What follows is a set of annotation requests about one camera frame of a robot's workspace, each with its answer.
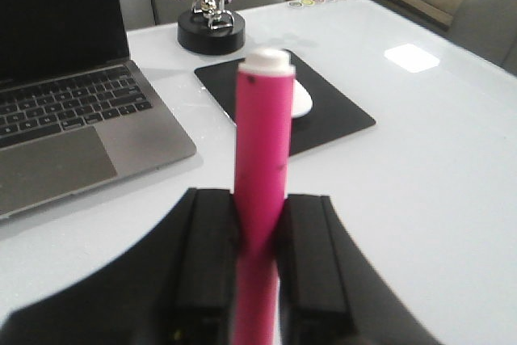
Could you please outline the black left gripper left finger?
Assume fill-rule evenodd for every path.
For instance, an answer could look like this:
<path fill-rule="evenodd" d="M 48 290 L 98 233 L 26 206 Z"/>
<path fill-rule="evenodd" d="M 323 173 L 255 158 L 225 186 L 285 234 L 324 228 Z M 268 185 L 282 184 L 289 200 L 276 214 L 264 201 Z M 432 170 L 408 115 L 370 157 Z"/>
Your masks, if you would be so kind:
<path fill-rule="evenodd" d="M 224 189 L 188 189 L 139 242 L 11 313 L 4 344 L 228 344 L 239 232 Z"/>

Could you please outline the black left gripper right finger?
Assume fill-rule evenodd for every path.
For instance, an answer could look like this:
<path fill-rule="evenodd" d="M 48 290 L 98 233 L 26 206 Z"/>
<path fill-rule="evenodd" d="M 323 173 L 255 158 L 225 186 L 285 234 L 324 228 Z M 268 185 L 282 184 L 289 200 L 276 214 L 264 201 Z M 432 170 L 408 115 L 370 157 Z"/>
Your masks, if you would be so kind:
<path fill-rule="evenodd" d="M 327 196 L 290 195 L 275 235 L 283 344 L 436 344 Z"/>

